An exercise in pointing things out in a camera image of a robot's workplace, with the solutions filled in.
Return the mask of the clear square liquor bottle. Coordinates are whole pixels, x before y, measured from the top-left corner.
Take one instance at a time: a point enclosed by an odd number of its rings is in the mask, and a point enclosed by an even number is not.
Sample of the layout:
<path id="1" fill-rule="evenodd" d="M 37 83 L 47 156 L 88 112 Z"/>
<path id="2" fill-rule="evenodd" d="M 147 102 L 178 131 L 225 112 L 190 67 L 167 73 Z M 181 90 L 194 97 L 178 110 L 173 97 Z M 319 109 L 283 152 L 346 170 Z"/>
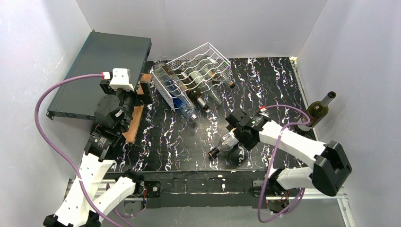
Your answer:
<path id="1" fill-rule="evenodd" d="M 229 131 L 220 138 L 218 145 L 209 152 L 209 156 L 210 158 L 215 159 L 218 156 L 218 153 L 231 151 L 238 143 L 239 140 L 235 137 L 234 131 Z"/>

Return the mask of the clear round bottle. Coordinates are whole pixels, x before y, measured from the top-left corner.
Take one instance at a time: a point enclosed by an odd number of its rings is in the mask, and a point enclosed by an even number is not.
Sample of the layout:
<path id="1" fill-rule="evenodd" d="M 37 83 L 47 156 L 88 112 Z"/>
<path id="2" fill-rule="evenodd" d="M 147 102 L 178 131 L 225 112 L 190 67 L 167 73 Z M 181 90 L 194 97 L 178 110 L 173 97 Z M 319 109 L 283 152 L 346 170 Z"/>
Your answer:
<path id="1" fill-rule="evenodd" d="M 160 62 L 154 66 L 152 75 L 157 90 L 173 112 L 181 111 L 190 121 L 198 119 L 195 113 L 195 105 L 187 96 L 184 83 L 167 63 Z"/>

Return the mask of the blue glass bottle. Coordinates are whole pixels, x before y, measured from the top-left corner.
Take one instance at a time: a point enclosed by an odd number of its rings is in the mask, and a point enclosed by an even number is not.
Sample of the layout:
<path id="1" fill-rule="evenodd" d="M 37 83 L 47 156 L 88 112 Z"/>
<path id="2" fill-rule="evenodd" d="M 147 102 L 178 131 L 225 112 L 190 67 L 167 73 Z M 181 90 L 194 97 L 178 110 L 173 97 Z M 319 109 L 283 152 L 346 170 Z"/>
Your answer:
<path id="1" fill-rule="evenodd" d="M 198 117 L 194 112 L 194 105 L 185 93 L 184 85 L 180 79 L 167 79 L 162 83 L 172 97 L 174 108 L 179 109 L 188 120 L 196 121 Z"/>

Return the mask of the dark green wine bottle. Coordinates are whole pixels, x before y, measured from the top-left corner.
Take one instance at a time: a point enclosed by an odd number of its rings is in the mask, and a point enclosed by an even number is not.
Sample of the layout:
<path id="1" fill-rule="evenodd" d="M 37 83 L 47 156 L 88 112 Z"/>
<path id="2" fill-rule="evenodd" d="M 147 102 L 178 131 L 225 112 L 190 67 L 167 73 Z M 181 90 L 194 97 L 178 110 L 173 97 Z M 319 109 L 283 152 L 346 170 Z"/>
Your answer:
<path id="1" fill-rule="evenodd" d="M 175 73 L 179 79 L 184 83 L 187 96 L 203 110 L 208 110 L 209 105 L 203 100 L 200 90 L 195 87 L 196 83 L 192 80 L 190 76 L 182 72 L 181 70 L 175 70 Z"/>

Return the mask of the olive wine bottle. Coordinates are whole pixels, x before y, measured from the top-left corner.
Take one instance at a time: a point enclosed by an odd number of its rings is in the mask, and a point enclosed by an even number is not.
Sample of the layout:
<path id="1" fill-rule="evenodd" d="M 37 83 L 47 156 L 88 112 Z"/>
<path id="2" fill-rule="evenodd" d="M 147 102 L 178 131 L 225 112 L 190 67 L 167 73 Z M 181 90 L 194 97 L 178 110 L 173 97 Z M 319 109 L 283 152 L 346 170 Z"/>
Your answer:
<path id="1" fill-rule="evenodd" d="M 336 95 L 334 91 L 330 91 L 321 101 L 315 101 L 310 104 L 305 112 L 309 116 L 310 122 L 307 125 L 296 125 L 295 129 L 305 132 L 313 129 L 327 115 L 329 111 L 328 105 Z"/>

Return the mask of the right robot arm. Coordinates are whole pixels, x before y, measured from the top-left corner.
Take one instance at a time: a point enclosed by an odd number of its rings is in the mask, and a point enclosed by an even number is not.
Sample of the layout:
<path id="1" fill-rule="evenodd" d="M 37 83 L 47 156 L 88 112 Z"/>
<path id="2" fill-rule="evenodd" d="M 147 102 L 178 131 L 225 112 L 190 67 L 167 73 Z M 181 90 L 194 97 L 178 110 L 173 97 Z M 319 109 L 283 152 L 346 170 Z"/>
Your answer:
<path id="1" fill-rule="evenodd" d="M 325 144 L 284 129 L 267 116 L 264 109 L 254 116 L 235 110 L 226 117 L 231 140 L 251 150 L 259 143 L 276 145 L 278 149 L 300 159 L 305 167 L 279 168 L 267 174 L 263 195 L 279 195 L 295 188 L 315 188 L 334 197 L 352 172 L 351 164 L 336 141 Z"/>

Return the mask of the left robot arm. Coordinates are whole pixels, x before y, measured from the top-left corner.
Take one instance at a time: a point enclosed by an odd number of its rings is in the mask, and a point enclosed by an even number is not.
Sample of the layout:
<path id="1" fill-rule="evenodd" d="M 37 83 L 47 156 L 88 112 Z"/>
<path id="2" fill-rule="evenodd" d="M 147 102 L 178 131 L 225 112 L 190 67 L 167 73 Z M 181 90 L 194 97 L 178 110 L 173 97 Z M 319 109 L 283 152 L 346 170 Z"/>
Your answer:
<path id="1" fill-rule="evenodd" d="M 105 96 L 98 102 L 95 127 L 84 147 L 82 161 L 79 166 L 72 165 L 76 172 L 73 185 L 58 210 L 45 217 L 46 227 L 99 227 L 125 198 L 145 200 L 148 196 L 144 176 L 127 170 L 116 177 L 111 188 L 96 197 L 103 177 L 126 142 L 134 108 L 153 102 L 147 79 L 140 81 L 139 89 L 126 80 L 116 83 L 105 78 L 100 86 Z"/>

